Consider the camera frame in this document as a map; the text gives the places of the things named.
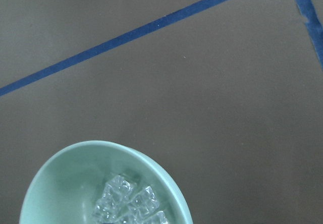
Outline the mint green bowl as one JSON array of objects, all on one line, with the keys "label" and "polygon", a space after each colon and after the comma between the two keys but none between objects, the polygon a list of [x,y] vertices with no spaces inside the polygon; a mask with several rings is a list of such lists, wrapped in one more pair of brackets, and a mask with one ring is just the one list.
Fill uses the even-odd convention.
[{"label": "mint green bowl", "polygon": [[130,147],[90,140],[53,155],[25,195],[20,223],[92,223],[105,183],[122,175],[138,187],[151,186],[170,223],[192,223],[187,202],[172,177],[152,158]]}]

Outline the clear ice cubes in cup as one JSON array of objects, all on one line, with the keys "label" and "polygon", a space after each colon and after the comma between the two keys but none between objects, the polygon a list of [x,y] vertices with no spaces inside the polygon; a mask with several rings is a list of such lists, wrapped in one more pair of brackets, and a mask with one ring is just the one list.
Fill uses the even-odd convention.
[{"label": "clear ice cubes in cup", "polygon": [[121,175],[105,183],[92,217],[94,223],[170,223],[151,186],[140,188]]}]

